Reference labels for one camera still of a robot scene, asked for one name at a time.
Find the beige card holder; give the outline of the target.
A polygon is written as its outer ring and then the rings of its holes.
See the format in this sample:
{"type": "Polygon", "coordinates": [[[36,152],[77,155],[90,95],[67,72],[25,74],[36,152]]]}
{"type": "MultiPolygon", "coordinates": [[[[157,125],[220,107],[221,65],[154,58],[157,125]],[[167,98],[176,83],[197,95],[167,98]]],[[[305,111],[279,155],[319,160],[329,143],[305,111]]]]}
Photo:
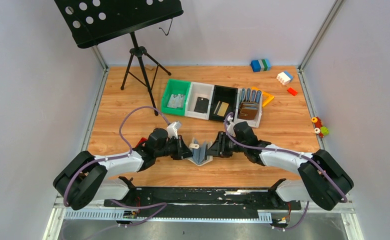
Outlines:
{"type": "Polygon", "coordinates": [[[205,141],[203,143],[199,143],[195,138],[193,138],[189,144],[192,156],[187,159],[199,167],[211,162],[213,157],[211,155],[207,155],[207,150],[211,146],[211,142],[205,141]]]}

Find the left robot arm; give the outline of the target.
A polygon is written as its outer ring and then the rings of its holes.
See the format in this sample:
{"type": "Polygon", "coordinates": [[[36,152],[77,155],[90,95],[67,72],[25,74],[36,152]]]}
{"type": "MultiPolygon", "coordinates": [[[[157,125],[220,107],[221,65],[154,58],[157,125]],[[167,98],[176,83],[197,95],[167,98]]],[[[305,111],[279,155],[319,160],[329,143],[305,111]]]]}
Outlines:
{"type": "Polygon", "coordinates": [[[97,200],[124,200],[135,186],[125,177],[111,177],[124,173],[138,173],[153,166],[157,158],[183,160],[193,153],[181,135],[169,136],[163,128],[156,128],[142,138],[128,152],[95,156],[85,150],[53,180],[53,187],[63,197],[65,206],[77,211],[97,200]]]}

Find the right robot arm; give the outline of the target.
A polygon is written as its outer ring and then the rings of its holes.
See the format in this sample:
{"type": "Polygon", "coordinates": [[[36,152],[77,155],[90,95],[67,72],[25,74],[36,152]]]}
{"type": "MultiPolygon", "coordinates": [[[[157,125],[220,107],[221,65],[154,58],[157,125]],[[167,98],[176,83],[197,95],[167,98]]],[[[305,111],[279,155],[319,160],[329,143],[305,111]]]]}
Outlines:
{"type": "Polygon", "coordinates": [[[226,126],[206,150],[207,156],[218,158],[229,158],[234,153],[243,153],[251,163],[299,175],[300,180],[283,179],[271,187],[282,202],[312,201],[331,211],[337,204],[348,202],[347,194],[354,187],[353,180],[328,151],[299,152],[279,147],[258,139],[246,122],[226,126]]]}

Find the red object under arm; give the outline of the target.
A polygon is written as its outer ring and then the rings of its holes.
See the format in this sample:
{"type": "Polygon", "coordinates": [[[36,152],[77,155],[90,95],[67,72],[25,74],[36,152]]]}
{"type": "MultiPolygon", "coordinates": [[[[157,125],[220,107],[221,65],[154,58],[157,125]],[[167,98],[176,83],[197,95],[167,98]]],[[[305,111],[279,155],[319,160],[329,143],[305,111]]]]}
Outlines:
{"type": "Polygon", "coordinates": [[[145,137],[142,137],[139,142],[137,143],[137,145],[135,146],[136,149],[139,149],[139,148],[143,148],[145,143],[146,143],[147,139],[145,137]]]}

